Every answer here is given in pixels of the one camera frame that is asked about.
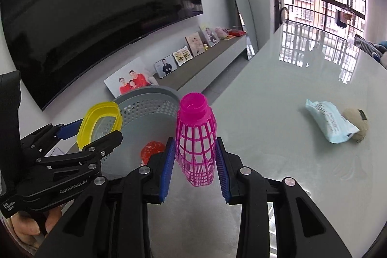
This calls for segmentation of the person left hand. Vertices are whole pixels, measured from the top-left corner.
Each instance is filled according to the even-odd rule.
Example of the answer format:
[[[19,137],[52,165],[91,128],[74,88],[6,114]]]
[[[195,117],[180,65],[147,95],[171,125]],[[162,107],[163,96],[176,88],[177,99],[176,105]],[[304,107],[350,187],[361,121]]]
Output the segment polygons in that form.
[[[46,231],[50,232],[61,217],[62,208],[60,206],[49,210],[47,220],[45,221]],[[35,249],[40,246],[41,243],[37,240],[37,237],[41,234],[41,231],[35,220],[30,217],[15,214],[8,220],[8,222],[21,243]]]

